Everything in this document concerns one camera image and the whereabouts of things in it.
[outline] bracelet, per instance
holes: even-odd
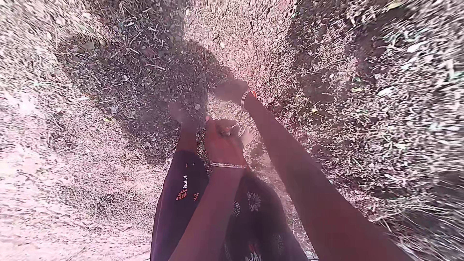
[[[247,95],[249,92],[251,92],[251,94],[253,94],[253,96],[254,96],[255,98],[258,97],[258,95],[256,94],[255,91],[252,91],[252,90],[250,90],[250,89],[246,90],[245,93],[244,93],[243,96],[242,96],[242,101],[240,102],[240,106],[242,106],[242,110],[245,110],[245,98],[246,98],[246,95]]]
[[[235,164],[229,164],[229,163],[211,162],[211,166],[223,167],[223,168],[233,168],[233,169],[246,169],[246,165],[235,165]]]

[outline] dark clothing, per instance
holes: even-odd
[[[208,180],[197,155],[175,153],[156,207],[151,261],[167,261],[174,252]],[[290,232],[279,197],[267,184],[245,175],[233,204],[220,261],[307,260]]]

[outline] soil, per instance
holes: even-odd
[[[461,2],[20,0],[0,14],[2,259],[147,260],[179,137],[167,102],[244,130],[250,115],[211,92],[232,78],[411,256],[464,258]],[[245,156],[316,258],[259,136]]]

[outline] white flower pattern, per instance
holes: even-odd
[[[240,204],[239,204],[237,201],[235,201],[235,202],[233,203],[233,212],[232,212],[232,215],[238,216],[239,214],[240,214]]]
[[[250,210],[253,211],[258,211],[259,207],[261,207],[261,198],[258,196],[258,194],[255,193],[248,193],[246,194],[248,198],[248,204],[250,205]]]
[[[250,258],[246,256],[245,261],[261,261],[261,255],[257,255],[256,253],[250,253]]]

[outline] silver bangle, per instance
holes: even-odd
[[[245,98],[246,98],[246,95],[251,92],[250,89],[246,90],[245,93],[243,94],[242,96],[242,101],[240,102],[240,106],[242,106],[242,110],[245,110]]]
[[[211,166],[222,167],[222,168],[233,168],[233,169],[246,169],[246,165],[235,165],[235,164],[229,164],[229,163],[211,162]]]

